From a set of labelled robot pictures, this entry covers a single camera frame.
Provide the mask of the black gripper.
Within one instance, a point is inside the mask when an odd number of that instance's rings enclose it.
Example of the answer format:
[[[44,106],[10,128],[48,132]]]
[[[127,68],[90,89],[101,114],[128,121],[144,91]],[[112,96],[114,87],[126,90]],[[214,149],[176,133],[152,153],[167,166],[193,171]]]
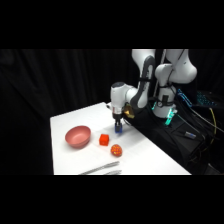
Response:
[[[119,133],[122,133],[121,119],[123,118],[123,113],[121,113],[121,114],[112,113],[112,116],[113,116],[113,118],[115,120],[115,133],[117,133],[117,126],[120,126]]]

